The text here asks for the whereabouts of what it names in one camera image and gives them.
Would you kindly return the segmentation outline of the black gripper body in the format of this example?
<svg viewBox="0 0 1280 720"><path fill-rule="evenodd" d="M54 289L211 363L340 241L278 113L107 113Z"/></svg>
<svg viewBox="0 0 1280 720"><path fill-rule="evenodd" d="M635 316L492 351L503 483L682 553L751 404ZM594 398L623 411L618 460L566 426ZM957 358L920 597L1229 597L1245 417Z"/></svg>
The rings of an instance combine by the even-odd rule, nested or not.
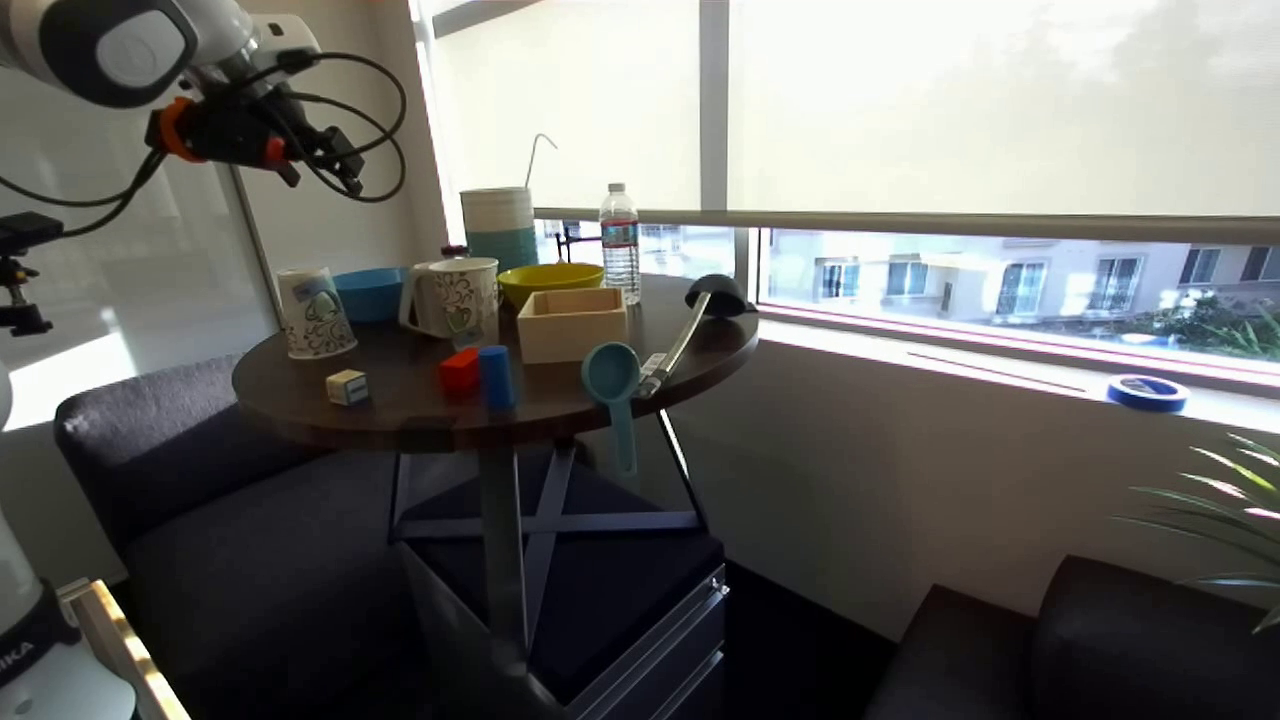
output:
<svg viewBox="0 0 1280 720"><path fill-rule="evenodd" d="M157 146L181 158L215 158L241 169L296 171L306 158L330 158L337 139L318 130L292 91L209 88L176 96L157 113Z"/></svg>

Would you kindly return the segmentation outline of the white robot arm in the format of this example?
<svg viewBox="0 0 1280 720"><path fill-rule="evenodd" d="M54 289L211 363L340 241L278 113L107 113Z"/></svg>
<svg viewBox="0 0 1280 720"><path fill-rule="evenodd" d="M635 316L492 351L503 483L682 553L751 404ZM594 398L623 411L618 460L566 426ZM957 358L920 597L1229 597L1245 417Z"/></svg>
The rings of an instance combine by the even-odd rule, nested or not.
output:
<svg viewBox="0 0 1280 720"><path fill-rule="evenodd" d="M359 191L359 146L302 115L292 75L318 63L315 31L241 0L0 0L5 63L99 109L144 109L162 157L299 181L299 162Z"/></svg>

